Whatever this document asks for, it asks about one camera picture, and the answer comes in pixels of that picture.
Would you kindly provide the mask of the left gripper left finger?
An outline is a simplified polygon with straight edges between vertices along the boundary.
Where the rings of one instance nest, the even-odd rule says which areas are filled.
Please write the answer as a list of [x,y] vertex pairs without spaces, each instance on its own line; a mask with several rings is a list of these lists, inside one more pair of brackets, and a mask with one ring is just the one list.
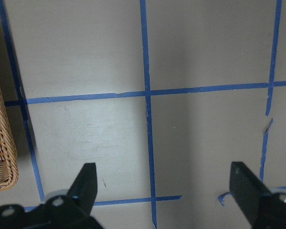
[[76,206],[90,215],[97,196],[96,163],[85,163],[67,192]]

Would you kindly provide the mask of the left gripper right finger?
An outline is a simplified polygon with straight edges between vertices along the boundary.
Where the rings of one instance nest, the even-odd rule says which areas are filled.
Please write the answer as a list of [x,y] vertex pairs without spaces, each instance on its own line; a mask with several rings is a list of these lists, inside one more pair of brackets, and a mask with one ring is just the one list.
[[271,191],[243,162],[231,163],[229,189],[248,222],[257,223],[261,200],[272,196]]

